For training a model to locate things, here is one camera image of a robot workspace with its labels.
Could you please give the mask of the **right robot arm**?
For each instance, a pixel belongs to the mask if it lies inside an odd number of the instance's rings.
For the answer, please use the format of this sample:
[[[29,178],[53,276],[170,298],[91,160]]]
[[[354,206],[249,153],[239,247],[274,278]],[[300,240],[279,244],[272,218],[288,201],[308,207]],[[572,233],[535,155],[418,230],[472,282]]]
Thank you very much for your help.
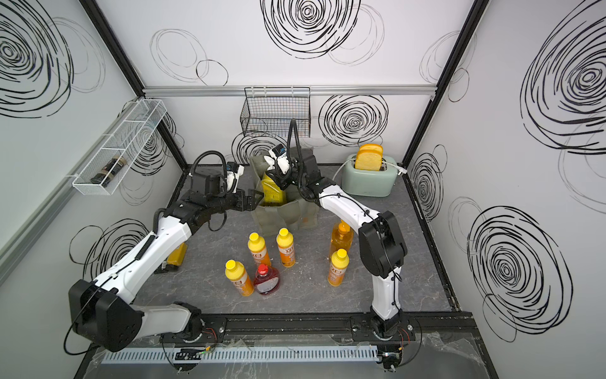
[[[372,275],[371,325],[382,340],[396,333],[402,309],[399,281],[407,247],[395,215],[380,213],[355,200],[332,179],[323,176],[312,153],[279,144],[264,158],[268,177],[282,189],[295,186],[301,197],[330,211],[358,235],[360,259]]]

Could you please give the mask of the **green fabric shopping bag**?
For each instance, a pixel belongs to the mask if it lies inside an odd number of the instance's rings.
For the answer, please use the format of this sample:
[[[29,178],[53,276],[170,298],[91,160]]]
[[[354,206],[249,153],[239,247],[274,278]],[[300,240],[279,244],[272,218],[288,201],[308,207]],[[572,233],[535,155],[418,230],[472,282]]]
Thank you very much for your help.
[[[257,155],[249,156],[250,167],[253,169],[253,185],[255,190],[262,191],[262,175],[268,169],[264,156],[269,155],[269,148],[261,148]],[[252,212],[257,229],[263,237],[278,235],[281,228],[291,232],[313,229],[318,226],[320,207],[305,201],[296,186],[286,189],[287,202],[283,205],[266,205],[261,202]]]

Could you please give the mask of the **red soap bottle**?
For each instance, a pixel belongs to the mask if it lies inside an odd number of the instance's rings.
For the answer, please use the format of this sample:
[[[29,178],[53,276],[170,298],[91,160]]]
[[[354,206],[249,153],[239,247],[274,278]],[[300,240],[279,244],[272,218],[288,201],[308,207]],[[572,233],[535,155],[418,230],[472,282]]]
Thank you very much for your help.
[[[260,264],[257,268],[253,285],[261,295],[270,295],[278,290],[280,274],[277,268],[271,265]]]

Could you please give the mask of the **yellow object behind left arm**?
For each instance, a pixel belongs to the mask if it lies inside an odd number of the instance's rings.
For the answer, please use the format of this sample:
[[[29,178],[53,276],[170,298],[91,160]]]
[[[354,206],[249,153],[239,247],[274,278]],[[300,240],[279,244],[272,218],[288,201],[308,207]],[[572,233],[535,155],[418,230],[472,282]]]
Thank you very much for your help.
[[[177,249],[175,249],[165,261],[154,271],[155,274],[172,273],[179,270],[181,267],[187,251],[187,244],[182,243]]]

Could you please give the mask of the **yellow cap bottle back middle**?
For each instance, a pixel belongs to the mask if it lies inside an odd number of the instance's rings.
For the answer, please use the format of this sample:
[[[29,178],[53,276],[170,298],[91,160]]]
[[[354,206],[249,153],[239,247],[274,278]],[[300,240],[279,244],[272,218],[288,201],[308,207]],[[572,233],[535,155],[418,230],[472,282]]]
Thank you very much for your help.
[[[281,228],[276,236],[280,258],[284,267],[290,268],[295,262],[294,236],[287,228]]]

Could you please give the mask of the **toast slice front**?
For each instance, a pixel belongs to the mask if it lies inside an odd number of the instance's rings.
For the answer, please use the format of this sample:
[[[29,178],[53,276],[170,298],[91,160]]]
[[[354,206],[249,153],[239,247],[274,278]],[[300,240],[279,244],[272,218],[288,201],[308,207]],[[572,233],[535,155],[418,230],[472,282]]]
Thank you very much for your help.
[[[363,171],[379,171],[382,159],[382,148],[361,148],[356,156],[354,167]]]

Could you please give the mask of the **dark item in shelf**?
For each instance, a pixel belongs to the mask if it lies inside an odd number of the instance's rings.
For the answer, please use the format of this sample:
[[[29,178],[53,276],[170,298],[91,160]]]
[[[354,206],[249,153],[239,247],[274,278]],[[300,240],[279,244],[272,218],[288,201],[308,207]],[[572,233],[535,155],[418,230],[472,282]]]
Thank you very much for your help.
[[[90,183],[107,187],[125,166],[126,160],[122,157],[115,156],[90,179]]]

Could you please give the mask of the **yellow pump soap bottle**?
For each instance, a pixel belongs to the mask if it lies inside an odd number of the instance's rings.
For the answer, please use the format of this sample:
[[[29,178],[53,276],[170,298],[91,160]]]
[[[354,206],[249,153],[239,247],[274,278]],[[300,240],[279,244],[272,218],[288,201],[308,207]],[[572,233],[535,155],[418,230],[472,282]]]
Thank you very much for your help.
[[[263,175],[260,183],[264,193],[264,206],[281,206],[287,203],[286,191],[281,189],[267,174]]]

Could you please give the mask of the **yellow cap bottle back left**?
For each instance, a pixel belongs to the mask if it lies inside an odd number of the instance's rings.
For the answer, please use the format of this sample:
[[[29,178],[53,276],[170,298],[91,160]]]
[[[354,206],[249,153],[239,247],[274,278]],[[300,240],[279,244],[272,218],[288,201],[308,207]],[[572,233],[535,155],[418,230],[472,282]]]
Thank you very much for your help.
[[[257,232],[249,235],[248,248],[256,265],[266,265],[271,267],[271,258],[269,257],[265,239]]]

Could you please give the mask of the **orange pump soap bottle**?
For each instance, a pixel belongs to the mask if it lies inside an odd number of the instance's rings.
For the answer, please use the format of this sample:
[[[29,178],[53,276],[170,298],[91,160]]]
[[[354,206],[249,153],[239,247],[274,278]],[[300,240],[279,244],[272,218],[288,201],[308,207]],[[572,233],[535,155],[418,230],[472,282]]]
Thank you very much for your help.
[[[345,221],[339,221],[332,230],[331,244],[328,257],[340,249],[344,249],[347,253],[350,252],[355,233]]]

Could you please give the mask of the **toast slice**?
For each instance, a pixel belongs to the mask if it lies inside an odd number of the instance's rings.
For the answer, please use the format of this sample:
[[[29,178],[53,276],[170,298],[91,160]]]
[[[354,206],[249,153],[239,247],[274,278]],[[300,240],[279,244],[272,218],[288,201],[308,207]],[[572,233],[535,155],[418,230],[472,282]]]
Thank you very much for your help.
[[[382,145],[377,145],[377,144],[365,144],[363,146],[361,146],[359,148],[360,151],[362,150],[369,150],[369,151],[374,151],[377,152],[379,154],[383,153],[383,146]]]
[[[354,167],[363,171],[379,171],[382,159],[382,148],[361,148],[356,156]]]

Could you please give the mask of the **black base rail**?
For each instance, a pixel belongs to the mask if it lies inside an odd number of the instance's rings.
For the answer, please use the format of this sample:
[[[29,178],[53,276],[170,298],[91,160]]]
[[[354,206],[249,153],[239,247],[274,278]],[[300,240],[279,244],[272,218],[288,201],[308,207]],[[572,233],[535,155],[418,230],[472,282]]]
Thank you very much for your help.
[[[394,344],[403,338],[415,341],[432,332],[459,333],[477,328],[467,312],[401,313],[381,322],[367,313],[340,314],[200,314],[184,332],[152,332],[169,344],[217,344],[238,337],[327,335],[339,342]]]

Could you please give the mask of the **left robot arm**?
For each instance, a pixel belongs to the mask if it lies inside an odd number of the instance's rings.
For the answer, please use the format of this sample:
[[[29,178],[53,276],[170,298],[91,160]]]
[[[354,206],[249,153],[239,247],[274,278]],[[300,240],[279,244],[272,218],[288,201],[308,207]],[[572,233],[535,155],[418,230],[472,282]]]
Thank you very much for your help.
[[[79,280],[69,289],[69,330],[110,352],[146,336],[175,334],[186,343],[198,341],[205,329],[200,309],[183,302],[135,306],[133,301],[160,264],[213,215],[251,212],[263,197],[255,189],[238,188],[236,181],[224,192],[192,185],[168,208],[156,211],[151,232],[125,257],[94,280]]]

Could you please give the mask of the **mint green toaster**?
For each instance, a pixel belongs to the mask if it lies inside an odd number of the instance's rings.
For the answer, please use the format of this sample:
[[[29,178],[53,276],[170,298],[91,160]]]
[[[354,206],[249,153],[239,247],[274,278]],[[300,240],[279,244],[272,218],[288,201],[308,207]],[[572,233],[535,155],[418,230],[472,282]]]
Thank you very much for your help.
[[[379,171],[358,170],[354,167],[355,154],[347,157],[342,169],[341,187],[350,194],[363,197],[387,197],[402,168],[390,157],[385,156]]]

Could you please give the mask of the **toast slice back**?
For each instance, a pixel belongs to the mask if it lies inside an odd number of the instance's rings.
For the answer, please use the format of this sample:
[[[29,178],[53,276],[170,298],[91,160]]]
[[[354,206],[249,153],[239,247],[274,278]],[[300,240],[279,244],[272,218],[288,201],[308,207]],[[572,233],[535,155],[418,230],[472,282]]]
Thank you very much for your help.
[[[369,151],[374,151],[377,152],[379,154],[383,153],[383,146],[382,145],[377,145],[377,144],[365,144],[363,146],[361,146],[359,148],[360,151],[362,150],[369,150]]]

